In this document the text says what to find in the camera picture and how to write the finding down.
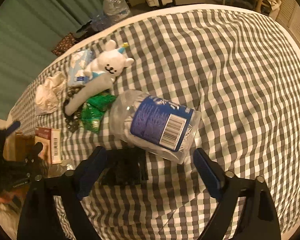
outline barcode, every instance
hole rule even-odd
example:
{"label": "barcode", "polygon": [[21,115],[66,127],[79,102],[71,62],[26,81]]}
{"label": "barcode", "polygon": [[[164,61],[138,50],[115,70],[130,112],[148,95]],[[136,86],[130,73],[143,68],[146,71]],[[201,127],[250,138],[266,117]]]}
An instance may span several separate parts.
{"label": "barcode", "polygon": [[159,144],[172,150],[175,150],[183,128],[186,124],[186,121],[187,120],[185,118],[179,117],[174,114],[170,114],[169,119],[166,123],[166,127],[163,130]]}
{"label": "barcode", "polygon": [[53,138],[53,156],[58,155],[58,138]]}

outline bed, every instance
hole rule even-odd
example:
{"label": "bed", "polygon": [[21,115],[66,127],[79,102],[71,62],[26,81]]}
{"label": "bed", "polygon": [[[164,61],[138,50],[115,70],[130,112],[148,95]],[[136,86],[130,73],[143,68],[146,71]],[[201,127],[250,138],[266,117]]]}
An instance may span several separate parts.
{"label": "bed", "polygon": [[[10,111],[25,134],[36,126],[62,129],[62,158],[75,165],[97,145],[121,148],[109,134],[106,114],[98,135],[66,129],[59,110],[34,115],[36,87],[56,71],[67,73],[71,54],[97,54],[109,39],[128,42],[135,64],[114,83],[119,95],[136,89],[195,108],[202,122],[192,145],[202,147],[224,170],[254,179],[262,175],[288,239],[300,223],[300,49],[278,23],[253,11],[198,4],[141,14],[76,44],[45,68]],[[149,180],[125,188],[95,184],[82,202],[103,239],[197,239],[217,202],[210,198],[189,154],[177,165],[147,154]],[[57,212],[74,239],[60,198]],[[242,200],[226,233],[235,231]]]}

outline green curtain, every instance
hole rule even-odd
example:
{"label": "green curtain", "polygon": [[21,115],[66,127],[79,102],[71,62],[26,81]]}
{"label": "green curtain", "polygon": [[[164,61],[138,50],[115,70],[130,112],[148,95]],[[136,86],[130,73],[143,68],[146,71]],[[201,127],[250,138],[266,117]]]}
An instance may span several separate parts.
{"label": "green curtain", "polygon": [[0,119],[56,56],[52,48],[87,23],[103,0],[5,0],[0,7]]}

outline party hat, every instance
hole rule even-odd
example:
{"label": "party hat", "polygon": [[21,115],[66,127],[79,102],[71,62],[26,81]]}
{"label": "party hat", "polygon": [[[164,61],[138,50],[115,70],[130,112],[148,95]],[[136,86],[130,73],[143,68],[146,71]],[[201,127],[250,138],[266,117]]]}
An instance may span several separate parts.
{"label": "party hat", "polygon": [[122,46],[118,49],[118,52],[120,52],[121,54],[124,52],[125,48],[129,47],[129,44],[127,42],[125,42],[124,44],[122,44]]}

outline green candy wrapper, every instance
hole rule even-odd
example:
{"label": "green candy wrapper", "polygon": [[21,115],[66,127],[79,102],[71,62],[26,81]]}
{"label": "green candy wrapper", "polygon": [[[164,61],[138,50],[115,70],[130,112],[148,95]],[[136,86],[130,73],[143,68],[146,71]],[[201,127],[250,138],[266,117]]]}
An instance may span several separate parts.
{"label": "green candy wrapper", "polygon": [[117,96],[102,92],[90,97],[81,112],[81,122],[85,129],[98,133],[102,118]]}

